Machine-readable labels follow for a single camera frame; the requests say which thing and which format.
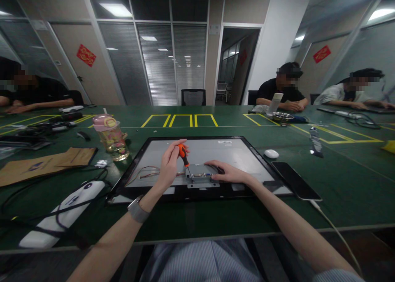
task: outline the hand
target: hand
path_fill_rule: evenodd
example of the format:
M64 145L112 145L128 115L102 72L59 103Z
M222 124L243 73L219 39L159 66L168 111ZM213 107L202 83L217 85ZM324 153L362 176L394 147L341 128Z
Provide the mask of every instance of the hand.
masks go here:
M205 162L204 164L217 166L224 170L225 174L212 175L211 178L213 180L223 180L231 183L245 183L246 185L259 183L258 180L255 177L253 177L251 174L248 174L247 172L237 169L236 167L233 167L228 163L213 160L213 161Z
M391 104L388 102L380 101L380 106L386 109L395 109L395 104Z
M367 109L367 106L364 105L362 102L351 102L350 107L353 109Z
M159 186L163 192L165 192L165 190L172 185L174 179L176 178L177 158L180 152L178 145L180 143L185 143L185 142L186 139L180 139L174 141L172 144L170 144L169 148L165 151L165 153L162 156L162 163L160 165L160 174L158 181L155 183L155 185ZM188 146L185 144L184 146L185 146L185 151L187 153L190 153L191 151L188 149Z
M286 111L303 111L304 110L304 108L297 102L280 103L279 107L281 109L285 109Z
M8 114L23 113L23 112L35 110L36 108L37 108L36 104L29 104L24 106L12 106L11 108L7 109L7 113Z

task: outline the pink water bottle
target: pink water bottle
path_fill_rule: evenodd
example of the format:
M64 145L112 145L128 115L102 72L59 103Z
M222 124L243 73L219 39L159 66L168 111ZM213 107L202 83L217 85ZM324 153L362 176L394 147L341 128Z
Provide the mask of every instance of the pink water bottle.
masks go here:
M107 114L106 109L104 109L104 113L94 116L92 121L93 127L98 132L106 151L111 154L113 161L118 162L126 159L129 156L129 150L122 138L120 122L116 121L112 115Z

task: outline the person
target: person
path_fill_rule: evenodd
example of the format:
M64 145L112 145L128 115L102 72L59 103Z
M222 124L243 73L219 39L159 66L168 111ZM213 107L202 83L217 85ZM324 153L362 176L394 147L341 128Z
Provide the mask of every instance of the person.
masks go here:
M303 74L297 62L288 62L277 71L277 77L264 82L258 91L256 104L270 105L275 93L283 93L279 109L286 111L303 111L309 101L296 88L298 79Z
M59 81L26 74L15 61L0 57L0 77L13 83L15 92L0 90L0 106L11 105L6 112L23 113L38 108L78 105L77 91L68 91Z
M170 144L162 156L155 185L125 213L97 242L68 281L109 281L129 252L142 223L162 194L172 185L177 173L178 144ZM224 170L214 180L246 184L265 205L279 228L318 273L316 281L361 282L350 264L299 214L273 195L251 174L227 163L209 161ZM159 244L151 255L140 281L263 281L246 246L223 241L201 241L177 245Z
M365 94L363 88L373 81L384 77L381 70L365 68L350 73L350 77L334 86L325 89L314 101L314 105L347 106L353 109L367 109L368 105L393 108L395 105L383 101L376 101Z

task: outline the white power strip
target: white power strip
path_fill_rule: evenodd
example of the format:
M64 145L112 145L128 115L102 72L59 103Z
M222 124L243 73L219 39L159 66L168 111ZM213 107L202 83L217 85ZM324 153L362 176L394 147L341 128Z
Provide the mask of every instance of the white power strip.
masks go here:
M91 181L90 183L81 187L79 190L70 194L60 204L60 207L57 206L55 209L52 210L52 212L56 212L58 210L72 207L90 199L94 199L104 188L104 186L105 183L103 181ZM83 211L88 207L88 205L89 203L59 214L59 222L63 226L69 228L81 215L81 213L83 213ZM65 231L56 223L56 215L44 218L37 226L42 229L47 229L51 231ZM51 248L56 244L57 241L59 241L59 238L57 237L38 231L31 231L19 242L19 246L25 248Z

